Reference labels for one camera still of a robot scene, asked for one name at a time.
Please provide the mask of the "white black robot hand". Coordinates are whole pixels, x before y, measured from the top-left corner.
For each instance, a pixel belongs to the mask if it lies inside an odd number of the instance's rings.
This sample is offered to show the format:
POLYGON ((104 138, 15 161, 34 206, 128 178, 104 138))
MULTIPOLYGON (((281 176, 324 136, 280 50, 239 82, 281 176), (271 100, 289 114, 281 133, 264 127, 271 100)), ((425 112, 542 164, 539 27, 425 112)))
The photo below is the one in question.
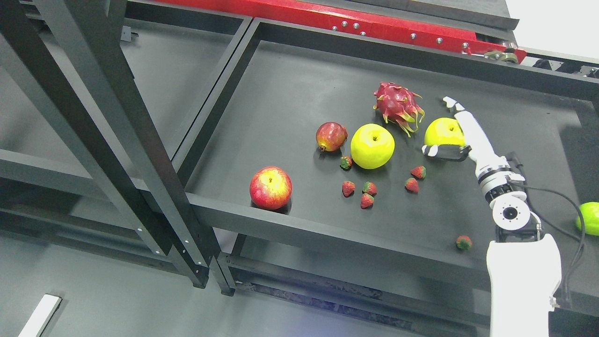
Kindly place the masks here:
POLYGON ((473 162, 481 165, 490 165, 498 161, 500 156, 494 151, 486 133, 473 114, 449 96, 443 97, 442 101, 453 113, 458 126, 460 126, 465 145, 462 147, 449 144, 423 145, 422 153, 427 157, 443 161, 462 162, 470 158, 473 162))

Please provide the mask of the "strawberry near arm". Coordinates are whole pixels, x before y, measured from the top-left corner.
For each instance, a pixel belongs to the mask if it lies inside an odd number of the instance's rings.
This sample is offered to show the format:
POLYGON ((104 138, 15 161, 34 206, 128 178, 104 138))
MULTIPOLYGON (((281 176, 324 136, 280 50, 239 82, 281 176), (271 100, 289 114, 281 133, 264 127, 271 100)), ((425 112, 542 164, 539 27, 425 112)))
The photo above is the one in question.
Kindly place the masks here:
POLYGON ((459 235, 456 238, 456 247, 461 251, 468 251, 473 247, 473 241, 468 235, 459 235))

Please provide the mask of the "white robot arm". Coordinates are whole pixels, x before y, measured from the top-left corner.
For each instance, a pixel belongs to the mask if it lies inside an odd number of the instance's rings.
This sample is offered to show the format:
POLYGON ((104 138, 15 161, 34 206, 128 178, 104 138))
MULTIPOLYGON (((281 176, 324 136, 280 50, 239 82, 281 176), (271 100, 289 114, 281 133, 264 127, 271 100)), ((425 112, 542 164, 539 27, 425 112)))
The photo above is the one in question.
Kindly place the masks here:
POLYGON ((561 256, 551 234, 530 209, 524 177, 489 152, 470 155, 497 232, 486 265, 491 282, 492 337, 547 337, 548 314, 562 279, 561 256))

